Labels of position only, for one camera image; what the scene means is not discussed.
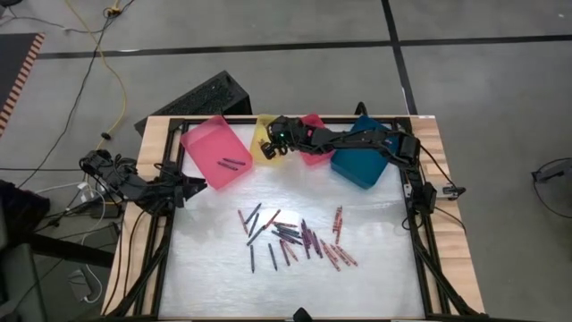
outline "yellow cable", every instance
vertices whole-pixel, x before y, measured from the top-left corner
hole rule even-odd
[[[116,0],[114,6],[117,6],[119,4],[120,0]],[[89,29],[87,23],[81,18],[81,16],[78,14],[78,12],[75,11],[75,9],[73,8],[72,4],[70,3],[70,0],[65,0],[65,4],[67,4],[68,8],[70,8],[71,12],[73,14],[75,14],[75,16],[78,18],[78,20],[81,22],[81,24],[83,25],[83,28],[85,28],[88,31],[89,36],[91,37],[91,39],[93,39],[94,43],[96,44],[96,50],[97,52],[99,52],[99,54],[101,55],[101,62],[104,64],[104,66],[109,70],[109,72],[111,72],[115,78],[117,79],[117,81],[119,81],[119,85],[121,85],[122,88],[122,101],[123,101],[123,107],[122,107],[122,112],[119,115],[119,117],[117,118],[117,120],[115,120],[115,123],[107,130],[107,133],[111,134],[112,131],[115,130],[115,128],[117,127],[117,125],[119,124],[119,122],[122,120],[122,118],[125,116],[125,111],[127,110],[127,92],[125,90],[125,86],[123,85],[123,81],[121,79],[121,77],[119,77],[119,75],[117,74],[117,72],[111,68],[108,64],[107,61],[105,60],[105,55],[103,53],[103,50],[101,50],[101,47],[99,46],[99,44],[97,43],[97,39],[96,37],[93,35],[93,32],[91,32],[91,30]],[[100,149],[101,146],[104,144],[105,139],[101,139],[99,141],[99,144],[97,144],[96,149]]]

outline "yellow bin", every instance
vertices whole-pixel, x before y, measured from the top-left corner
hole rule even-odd
[[[282,162],[282,156],[277,155],[276,157],[268,160],[260,149],[261,142],[268,142],[268,132],[266,131],[266,126],[270,122],[276,119],[276,115],[260,114],[257,118],[257,124],[254,127],[254,135],[252,136],[252,142],[250,143],[250,154],[254,159],[254,162],[260,165],[279,165]]]

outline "blue bin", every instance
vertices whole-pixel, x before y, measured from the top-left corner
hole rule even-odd
[[[387,128],[374,119],[361,115],[350,131]],[[390,142],[390,151],[396,153],[399,145],[398,139],[387,139]],[[387,159],[373,149],[349,148],[337,150],[332,157],[332,170],[348,178],[363,189],[375,185],[382,175]]]

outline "white cable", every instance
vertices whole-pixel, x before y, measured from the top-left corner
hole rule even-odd
[[[104,219],[104,216],[105,216],[105,197],[104,197],[104,195],[101,194],[101,192],[97,191],[97,189],[93,190],[93,192],[95,192],[101,198],[101,205],[102,205],[101,217],[99,217],[99,220],[97,220],[97,223],[95,225],[93,225],[93,227],[89,228],[88,232],[83,235],[83,238],[81,239],[81,246],[83,246],[83,242],[86,240],[86,238],[89,235],[91,235],[91,232],[93,230],[95,230],[99,226],[99,224],[101,224],[101,221]],[[97,302],[99,300],[99,298],[101,297],[101,293],[104,290],[104,286],[101,284],[101,281],[99,280],[99,278],[97,278],[97,276],[91,271],[91,268],[89,268],[88,264],[86,264],[86,269],[93,276],[93,278],[96,279],[97,284],[99,284],[99,293],[97,294],[97,297],[95,299],[90,300],[90,299],[88,299],[87,296],[83,298],[83,300],[86,303],[93,304],[93,303]]]
[[[82,184],[82,183],[85,183],[85,182],[74,182],[74,183],[62,184],[62,185],[59,185],[59,186],[49,187],[49,188],[45,188],[45,189],[42,189],[42,190],[34,191],[34,193],[39,194],[39,193],[42,193],[42,192],[48,192],[48,191],[58,190],[58,189],[67,188],[67,187],[75,187],[75,186],[78,186],[78,185],[80,185],[80,184]]]

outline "plastic bin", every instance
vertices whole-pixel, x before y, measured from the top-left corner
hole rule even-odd
[[[384,127],[376,120],[366,115],[360,116],[351,131],[378,129]],[[396,153],[399,141],[397,138],[386,140],[390,144],[390,151]],[[382,175],[387,159],[372,149],[350,148],[338,150],[332,157],[332,170],[348,178],[361,188],[369,189],[375,185]]]
[[[279,165],[283,161],[283,156],[277,154],[276,157],[268,160],[260,149],[260,141],[268,142],[268,132],[266,126],[276,119],[276,115],[261,114],[257,118],[257,124],[254,127],[254,135],[250,142],[250,154],[254,162],[261,165]]]
[[[198,170],[205,176],[208,184],[216,190],[229,184],[252,167],[252,156],[220,115],[213,116],[182,135],[181,144],[197,165]],[[224,157],[244,162],[245,165],[223,161]],[[219,161],[237,170],[219,165]]]
[[[312,125],[322,129],[325,128],[324,122],[322,122],[322,119],[317,114],[308,114],[302,117],[301,120],[303,124]],[[317,165],[329,160],[333,156],[333,152],[334,151],[322,155],[311,155],[308,153],[300,153],[300,155],[307,165]]]

